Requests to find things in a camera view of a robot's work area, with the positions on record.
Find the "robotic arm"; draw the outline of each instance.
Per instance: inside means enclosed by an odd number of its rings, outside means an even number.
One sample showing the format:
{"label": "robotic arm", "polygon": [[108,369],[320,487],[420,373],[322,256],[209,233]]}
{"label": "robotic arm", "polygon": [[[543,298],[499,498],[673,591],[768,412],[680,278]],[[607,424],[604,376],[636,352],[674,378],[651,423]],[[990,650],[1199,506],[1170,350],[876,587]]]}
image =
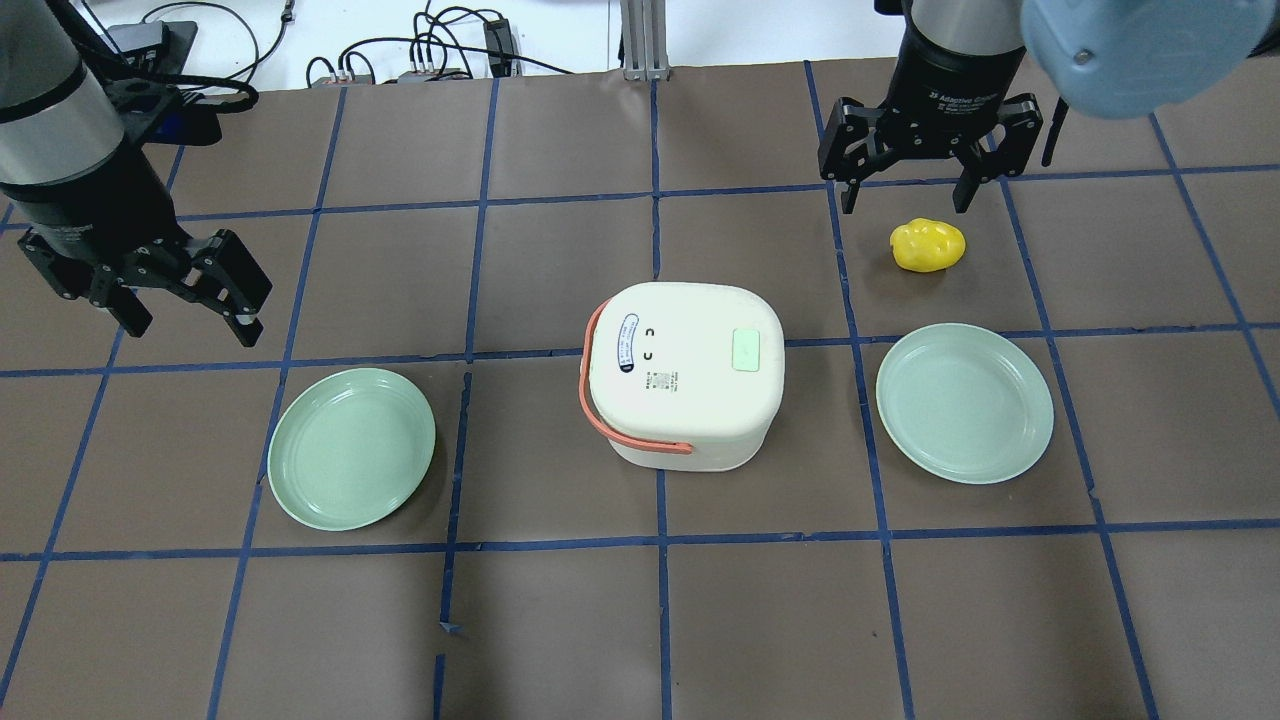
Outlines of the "robotic arm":
{"label": "robotic arm", "polygon": [[[1102,118],[1134,118],[1206,90],[1254,49],[1275,0],[877,0],[906,33],[888,95],[877,108],[841,97],[818,149],[826,179],[858,188],[899,160],[956,158],[957,213],[978,186],[1027,168],[1044,119],[1032,94],[1006,97],[1027,50],[1068,105]],[[997,127],[992,150],[982,141]],[[1056,135],[1051,133],[1050,145]],[[1046,151],[1046,164],[1052,147]]]}
{"label": "robotic arm", "polygon": [[184,232],[142,154],[161,132],[216,142],[215,113],[236,106],[146,76],[111,56],[67,0],[0,3],[0,192],[32,224],[18,246],[54,292],[87,297],[133,337],[151,323],[133,288],[159,287],[220,314],[250,347],[271,282],[236,233]]}

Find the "green plate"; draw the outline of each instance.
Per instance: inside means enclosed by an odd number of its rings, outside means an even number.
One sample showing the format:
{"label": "green plate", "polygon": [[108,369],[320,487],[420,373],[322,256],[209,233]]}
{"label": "green plate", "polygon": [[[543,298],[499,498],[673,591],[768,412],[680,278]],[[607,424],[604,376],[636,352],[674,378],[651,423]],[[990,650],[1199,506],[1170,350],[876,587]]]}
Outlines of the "green plate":
{"label": "green plate", "polygon": [[422,392],[396,373],[357,368],[289,405],[271,436],[266,474],[294,520],[349,530],[408,500],[434,450],[435,418]]}
{"label": "green plate", "polygon": [[998,334],[959,323],[897,341],[876,380],[888,437],[916,465],[957,483],[1025,473],[1053,433],[1044,375]]}

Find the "white rice cooker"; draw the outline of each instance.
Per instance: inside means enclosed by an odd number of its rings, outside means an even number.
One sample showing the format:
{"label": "white rice cooker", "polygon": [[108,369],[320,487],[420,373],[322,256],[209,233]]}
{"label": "white rice cooker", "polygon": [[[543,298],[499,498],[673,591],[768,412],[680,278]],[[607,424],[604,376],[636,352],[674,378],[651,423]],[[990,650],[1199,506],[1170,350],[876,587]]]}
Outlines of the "white rice cooker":
{"label": "white rice cooker", "polygon": [[783,369],[782,325],[759,296],[719,284],[643,283],[591,315],[579,401],[636,465],[731,470],[764,442],[782,402]]}

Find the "blue tape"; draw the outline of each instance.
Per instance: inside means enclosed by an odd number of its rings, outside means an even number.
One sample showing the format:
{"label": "blue tape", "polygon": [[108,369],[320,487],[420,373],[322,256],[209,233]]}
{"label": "blue tape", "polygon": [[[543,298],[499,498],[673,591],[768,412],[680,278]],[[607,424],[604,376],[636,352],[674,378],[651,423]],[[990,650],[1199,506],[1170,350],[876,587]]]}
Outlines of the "blue tape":
{"label": "blue tape", "polygon": [[453,451],[453,484],[449,491],[449,527],[445,532],[444,574],[440,580],[440,621],[448,623],[453,607],[453,565],[458,552],[458,518],[462,511],[462,478],[467,455],[467,423],[471,416],[471,372],[462,374],[458,404],[458,439]]}
{"label": "blue tape", "polygon": [[[325,152],[324,170],[320,173],[320,187],[316,191],[316,208],[324,205],[325,192],[329,187],[329,172],[333,169],[333,156],[338,149],[338,133],[342,129],[342,114],[347,104],[347,88],[338,90],[338,105],[334,111],[333,129],[329,133],[329,147]],[[275,425],[280,420],[280,409],[284,402],[284,387],[289,378],[289,361],[293,359],[293,342],[298,331],[298,316],[302,311],[302,297],[307,286],[307,272],[311,265],[311,251],[315,247],[316,229],[320,215],[311,217],[311,227],[307,231],[307,245],[302,252],[302,264],[298,269],[298,287],[293,293],[293,311],[289,318],[289,331],[284,341],[284,355],[280,359],[280,379],[275,388],[275,398],[271,404],[271,414],[268,420],[266,438],[262,441],[262,452],[259,460],[257,480],[253,484],[253,497],[250,502],[248,518],[244,520],[244,536],[241,539],[239,559],[236,564],[236,579],[232,583],[230,601],[227,603],[227,620],[223,624],[223,638],[218,648],[218,664],[214,667],[214,682],[209,691],[207,720],[218,717],[218,705],[223,694],[223,678],[227,674],[227,659],[230,655],[232,637],[236,630],[236,616],[239,612],[239,598],[244,588],[244,573],[248,569],[250,550],[253,547],[253,530],[257,525],[257,512],[262,501],[261,478],[266,473],[266,456],[271,445],[271,436]]]}
{"label": "blue tape", "polygon": [[1120,578],[1120,568],[1116,564],[1115,550],[1111,546],[1111,537],[1107,534],[1106,515],[1102,511],[1102,502],[1094,496],[1093,466],[1089,462],[1089,454],[1084,448],[1084,436],[1080,432],[1080,421],[1075,414],[1075,404],[1071,400],[1071,388],[1066,383],[1066,372],[1062,369],[1062,357],[1059,354],[1057,340],[1053,325],[1050,323],[1048,310],[1044,306],[1044,296],[1041,293],[1039,281],[1036,277],[1036,268],[1032,264],[1030,251],[1027,246],[1027,236],[1023,232],[1021,220],[1018,217],[1018,208],[1014,204],[1014,195],[1009,190],[1006,178],[1000,178],[1000,191],[1005,199],[1005,209],[1009,211],[1009,222],[1014,229],[1014,238],[1018,241],[1018,251],[1023,258],[1023,268],[1027,272],[1027,282],[1032,288],[1032,297],[1036,301],[1036,313],[1039,315],[1041,325],[1044,328],[1044,340],[1048,345],[1050,359],[1053,364],[1053,374],[1057,378],[1057,387],[1062,397],[1062,407],[1066,413],[1068,425],[1071,428],[1071,439],[1075,443],[1075,454],[1080,461],[1080,473],[1084,477],[1084,487],[1089,496],[1089,505],[1093,509],[1093,519],[1102,544],[1102,555],[1107,565],[1107,575],[1111,579],[1111,589],[1116,597],[1116,609],[1120,612],[1120,624],[1124,628],[1125,642],[1129,644],[1129,656],[1133,660],[1134,673],[1138,678],[1138,688],[1142,692],[1142,702],[1147,710],[1148,720],[1158,720],[1160,712],[1156,708],[1156,697],[1151,689],[1151,680],[1147,676],[1147,665],[1142,656],[1142,647],[1138,643],[1138,632],[1133,625],[1129,614],[1129,598]]}
{"label": "blue tape", "polygon": [[1084,170],[1079,173],[1024,173],[1021,176],[1005,179],[1009,182],[1053,182],[1101,178],[1156,178],[1167,177],[1169,174],[1167,168],[1151,168],[1142,170]]}
{"label": "blue tape", "polygon": [[[1151,115],[1151,119],[1158,124],[1158,120],[1156,120],[1155,115]],[[1165,133],[1160,132],[1158,136],[1164,138]],[[1161,149],[1165,150],[1167,147],[1169,143],[1165,142],[1162,143]],[[1165,160],[1171,161],[1172,156],[1174,156],[1172,152],[1165,152]],[[1268,163],[1265,165],[1217,165],[1208,168],[1181,168],[1181,167],[1178,168],[1178,173],[1184,176],[1203,176],[1203,174],[1219,174],[1219,173],[1268,173],[1275,170],[1280,170],[1280,163]]]}
{"label": "blue tape", "polygon": [[785,347],[844,347],[849,345],[847,337],[797,337],[783,341]]}
{"label": "blue tape", "polygon": [[52,562],[84,562],[93,560],[193,560],[210,557],[239,557],[239,548],[177,548],[177,550],[73,550],[54,552]]}
{"label": "blue tape", "polygon": [[662,719],[671,720],[671,583],[667,571],[667,471],[654,473],[658,506],[658,657],[662,675]]}
{"label": "blue tape", "polygon": [[97,392],[93,395],[88,419],[84,420],[84,430],[81,433],[79,446],[76,448],[76,459],[72,461],[67,484],[63,487],[63,496],[58,501],[58,511],[54,514],[52,527],[49,529],[49,538],[45,541],[45,550],[40,557],[40,566],[36,569],[36,578],[32,580],[31,593],[27,596],[27,605],[22,611],[22,620],[18,623],[18,632],[9,650],[9,660],[5,662],[4,675],[0,675],[0,707],[4,707],[4,700],[9,694],[9,683],[13,680],[13,673],[18,667],[22,643],[27,638],[27,630],[31,628],[31,616],[36,611],[36,602],[40,600],[40,591],[45,584],[45,573],[49,571],[49,562],[52,560],[54,546],[58,544],[58,534],[63,529],[63,520],[67,519],[67,507],[70,505],[72,493],[76,491],[76,482],[79,479],[79,470],[84,462],[84,452],[88,450],[88,439],[93,434],[93,423],[97,421],[99,410],[102,409],[102,398],[106,396],[106,384],[111,379],[110,369],[115,364],[116,355],[120,352],[120,341],[123,338],[124,328],[118,328],[115,331],[115,340],[111,341],[111,352],[106,359],[106,372],[97,383]]}
{"label": "blue tape", "polygon": [[[1280,529],[1280,518],[1231,518],[1221,520],[1148,520],[1135,523],[1107,523],[1108,533],[1194,533],[1213,530],[1271,530]],[[948,539],[948,538],[1018,538],[1080,536],[1097,533],[1098,525],[995,525],[977,528],[908,528],[890,530],[893,539]],[[497,541],[460,542],[456,552],[539,552],[553,550],[591,550],[609,547],[657,547],[699,544],[772,544],[806,542],[876,542],[878,530],[824,530],[778,533],[708,533],[678,536],[620,536],[611,538],[576,538],[554,541]],[[381,544],[329,544],[250,547],[250,557],[340,557],[353,555],[444,555],[445,542],[381,543]],[[99,560],[175,560],[238,557],[239,548],[173,548],[173,550],[77,550],[55,551],[52,562],[91,562]],[[0,552],[0,562],[38,562],[42,552]]]}
{"label": "blue tape", "polygon": [[466,359],[475,359],[476,347],[476,306],[480,302],[480,263],[484,259],[484,223],[489,209],[489,169],[493,165],[493,131],[498,117],[498,88],[500,79],[493,78],[489,91],[489,118],[484,131],[484,164],[480,168],[480,201],[476,204],[476,245],[471,255],[471,293],[467,299],[467,345]]}
{"label": "blue tape", "polygon": [[600,192],[595,195],[549,195],[544,197],[492,197],[489,205],[553,205],[558,202],[608,202],[649,197],[649,192]]}
{"label": "blue tape", "polygon": [[696,188],[696,190],[662,190],[658,192],[662,197],[704,197],[710,195],[762,195],[771,192],[809,192],[813,190],[822,190],[827,187],[824,183],[803,183],[803,184],[764,184],[764,186],[751,186],[751,187],[714,187],[714,188]]}
{"label": "blue tape", "polygon": [[124,365],[111,368],[113,375],[145,375],[148,373],[220,373],[227,370],[275,370],[279,360],[244,360],[237,363],[175,363],[172,365]]}
{"label": "blue tape", "polygon": [[653,174],[653,279],[662,274],[662,182],[658,176],[658,81],[649,81],[649,168]]}
{"label": "blue tape", "polygon": [[394,213],[398,210],[442,210],[449,208],[475,208],[477,200],[440,200],[436,202],[388,202],[381,205],[339,205],[323,208],[321,214],[342,215],[347,213]]}
{"label": "blue tape", "polygon": [[1231,305],[1231,313],[1235,314],[1239,329],[1244,333],[1244,342],[1249,346],[1249,354],[1253,355],[1253,364],[1258,369],[1258,377],[1262,378],[1262,386],[1266,387],[1267,397],[1271,398],[1271,409],[1275,411],[1276,418],[1280,418],[1280,393],[1276,392],[1275,382],[1271,379],[1271,372],[1267,370],[1267,364],[1262,360],[1262,351],[1258,348],[1257,338],[1253,337],[1249,322],[1244,318],[1244,307],[1240,305],[1240,300],[1236,297],[1235,290],[1231,287],[1231,281],[1226,277],[1226,269],[1222,268],[1222,261],[1219,260],[1217,250],[1213,249],[1213,241],[1208,237],[1208,231],[1204,229],[1204,223],[1201,220],[1199,211],[1196,210],[1196,201],[1192,200],[1192,193],[1187,190],[1187,181],[1183,179],[1178,163],[1174,160],[1174,151],[1169,147],[1169,140],[1165,137],[1165,131],[1160,127],[1160,120],[1156,119],[1155,113],[1148,115],[1148,118],[1151,119],[1151,128],[1156,132],[1156,140],[1160,141],[1160,150],[1165,154],[1165,160],[1169,161],[1169,169],[1174,173],[1174,182],[1178,184],[1178,192],[1183,196],[1183,202],[1187,205],[1187,213],[1192,218],[1192,224],[1196,225],[1196,233],[1199,236],[1201,245],[1204,247],[1204,254],[1208,256],[1208,261],[1213,265],[1213,273],[1217,275],[1217,282],[1222,286],[1222,293],[1226,295],[1226,301]]}
{"label": "blue tape", "polygon": [[[809,101],[813,106],[813,122],[818,138],[822,138],[822,109],[818,106],[818,86],[813,78],[813,65],[809,60],[804,63],[805,81],[809,86]],[[849,270],[845,266],[845,241],[840,231],[840,210],[836,205],[836,188],[832,183],[824,183],[827,188],[827,209],[831,214],[831,236],[836,250],[836,268],[840,272],[840,292],[845,305],[845,319],[849,323],[849,337],[856,338],[858,319],[854,315],[854,305],[849,292]],[[890,534],[888,512],[884,507],[884,492],[881,486],[879,459],[876,455],[876,432],[872,423],[870,402],[867,393],[867,374],[863,364],[863,350],[858,342],[850,342],[849,347],[854,352],[854,378],[858,384],[858,405],[861,413],[863,434],[867,441],[867,464],[872,475],[872,495],[876,500],[876,528],[881,542],[881,556],[884,569],[884,593],[888,601],[890,626],[893,633],[893,651],[897,659],[897,679],[902,693],[902,714],[906,720],[915,719],[915,702],[911,694],[911,676],[906,664],[906,639],[902,634],[902,612],[897,601],[897,577],[893,570],[893,548]]]}
{"label": "blue tape", "polygon": [[435,674],[431,679],[431,720],[440,720],[444,711],[444,653],[435,656]]}
{"label": "blue tape", "polygon": [[50,368],[44,370],[0,370],[0,378],[61,378],[69,375],[101,375],[106,368]]}
{"label": "blue tape", "polygon": [[178,179],[178,167],[182,165],[182,156],[186,154],[186,145],[179,145],[178,151],[173,154],[173,164],[169,165],[169,178],[164,181],[165,190],[173,191],[173,183]]}
{"label": "blue tape", "polygon": [[892,530],[893,539],[942,538],[1018,538],[1038,536],[1082,536],[1098,532],[1094,525],[1011,525],[997,528],[920,528]]}
{"label": "blue tape", "polygon": [[1149,328],[1083,328],[1083,329],[1055,329],[1053,337],[1110,337],[1110,336],[1135,336],[1135,334],[1185,334],[1185,333],[1221,333],[1238,332],[1239,325],[1207,324],[1207,325],[1153,325]]}
{"label": "blue tape", "polygon": [[293,208],[289,210],[244,210],[238,213],[195,213],[178,215],[178,219],[189,223],[197,220],[243,220],[253,218],[292,218],[297,215],[314,215],[315,208]]}

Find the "orange handle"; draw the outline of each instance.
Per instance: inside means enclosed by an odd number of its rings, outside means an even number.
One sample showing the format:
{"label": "orange handle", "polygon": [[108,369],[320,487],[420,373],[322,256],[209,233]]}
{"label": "orange handle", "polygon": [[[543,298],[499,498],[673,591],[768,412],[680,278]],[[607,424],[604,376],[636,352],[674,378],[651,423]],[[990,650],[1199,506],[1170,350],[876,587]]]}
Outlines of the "orange handle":
{"label": "orange handle", "polygon": [[591,406],[586,402],[586,375],[591,370],[591,338],[595,336],[595,325],[600,322],[600,313],[604,313],[604,306],[608,304],[608,300],[600,304],[600,306],[595,309],[595,313],[591,313],[591,319],[586,323],[586,338],[582,341],[582,365],[579,368],[577,373],[577,401],[582,405],[582,414],[586,415],[588,421],[590,421],[591,427],[595,428],[602,436],[621,445],[622,447],[644,450],[648,452],[667,452],[671,455],[692,455],[694,446],[687,442],[662,442],[654,439],[640,439],[622,434],[604,424],[604,420],[598,418],[591,410]]}

